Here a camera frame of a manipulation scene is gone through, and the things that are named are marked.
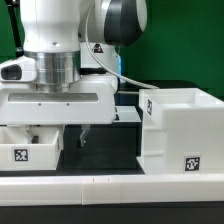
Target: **black bracket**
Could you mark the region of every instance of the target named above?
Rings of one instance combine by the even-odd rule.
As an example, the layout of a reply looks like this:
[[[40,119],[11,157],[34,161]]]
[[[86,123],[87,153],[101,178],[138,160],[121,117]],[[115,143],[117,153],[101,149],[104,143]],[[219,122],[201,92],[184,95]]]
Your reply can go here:
[[[16,57],[21,57],[24,55],[23,52],[23,47],[20,41],[20,36],[19,36],[19,29],[16,21],[16,15],[14,8],[18,8],[20,6],[20,1],[19,0],[5,0],[5,3],[8,8],[9,12],[9,17],[10,17],[10,22],[11,22],[11,27],[12,27],[12,32],[13,32],[13,37],[14,37],[14,42],[16,46]]]

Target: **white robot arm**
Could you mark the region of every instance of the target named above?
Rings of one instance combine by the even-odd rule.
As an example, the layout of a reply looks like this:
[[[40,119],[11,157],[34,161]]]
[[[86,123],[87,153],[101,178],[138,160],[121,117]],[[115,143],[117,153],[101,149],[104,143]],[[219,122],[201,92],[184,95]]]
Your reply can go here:
[[[80,80],[79,42],[84,41],[86,14],[93,3],[91,42],[129,46],[143,33],[147,21],[145,0],[21,0],[24,51],[36,62],[37,91],[68,92],[70,85]],[[4,65],[1,74],[13,70],[14,64]],[[1,76],[5,82],[20,81],[10,78]]]

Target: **black surface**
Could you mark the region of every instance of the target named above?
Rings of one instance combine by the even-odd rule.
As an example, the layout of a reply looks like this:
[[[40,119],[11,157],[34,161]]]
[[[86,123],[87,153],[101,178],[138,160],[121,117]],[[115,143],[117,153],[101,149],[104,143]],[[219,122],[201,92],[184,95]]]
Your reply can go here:
[[[1,224],[223,224],[224,203],[0,208]]]

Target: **white container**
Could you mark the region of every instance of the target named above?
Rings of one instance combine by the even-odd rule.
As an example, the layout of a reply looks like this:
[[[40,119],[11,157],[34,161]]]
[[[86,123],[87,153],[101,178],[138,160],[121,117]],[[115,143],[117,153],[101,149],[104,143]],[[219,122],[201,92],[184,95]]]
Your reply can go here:
[[[29,144],[20,127],[0,128],[0,170],[55,170],[63,148],[58,127],[32,127],[38,144]]]
[[[199,89],[141,90],[147,174],[224,173],[224,103]]]

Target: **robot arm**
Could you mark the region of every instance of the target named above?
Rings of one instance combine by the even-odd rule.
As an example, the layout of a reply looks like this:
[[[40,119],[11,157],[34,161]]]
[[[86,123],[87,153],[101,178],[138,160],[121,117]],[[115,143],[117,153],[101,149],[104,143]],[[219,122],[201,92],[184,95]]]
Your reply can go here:
[[[80,41],[84,41],[86,11],[81,15]],[[130,46],[147,23],[145,0],[95,0],[89,20],[89,40],[115,46]]]

